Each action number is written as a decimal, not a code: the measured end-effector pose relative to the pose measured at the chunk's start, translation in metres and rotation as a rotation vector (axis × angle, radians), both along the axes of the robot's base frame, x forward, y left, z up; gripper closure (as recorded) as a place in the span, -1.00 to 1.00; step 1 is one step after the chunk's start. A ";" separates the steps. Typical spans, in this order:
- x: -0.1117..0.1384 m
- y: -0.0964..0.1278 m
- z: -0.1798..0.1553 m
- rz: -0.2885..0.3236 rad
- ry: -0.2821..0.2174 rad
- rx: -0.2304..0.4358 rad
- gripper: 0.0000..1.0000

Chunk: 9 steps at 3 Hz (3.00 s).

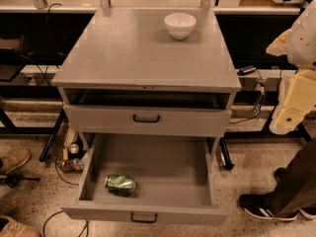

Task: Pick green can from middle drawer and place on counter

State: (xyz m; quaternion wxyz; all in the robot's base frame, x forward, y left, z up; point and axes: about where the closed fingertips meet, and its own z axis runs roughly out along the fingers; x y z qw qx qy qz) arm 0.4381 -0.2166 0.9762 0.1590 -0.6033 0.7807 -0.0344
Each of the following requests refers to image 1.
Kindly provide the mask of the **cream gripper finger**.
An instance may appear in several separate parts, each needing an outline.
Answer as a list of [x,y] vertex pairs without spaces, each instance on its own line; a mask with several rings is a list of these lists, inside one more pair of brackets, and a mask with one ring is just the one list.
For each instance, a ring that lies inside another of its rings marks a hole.
[[274,134],[293,131],[316,106],[316,71],[299,70],[279,85],[278,105],[269,129]]
[[288,29],[280,34],[266,49],[266,53],[273,56],[289,55],[289,38],[292,30]]

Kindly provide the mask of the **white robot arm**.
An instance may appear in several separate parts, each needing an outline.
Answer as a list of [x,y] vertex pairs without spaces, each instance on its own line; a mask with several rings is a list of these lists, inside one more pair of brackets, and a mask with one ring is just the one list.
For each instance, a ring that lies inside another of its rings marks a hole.
[[266,53],[285,55],[287,62],[297,67],[295,75],[280,82],[278,105],[270,124],[272,133],[287,134],[316,106],[316,0],[267,47]]

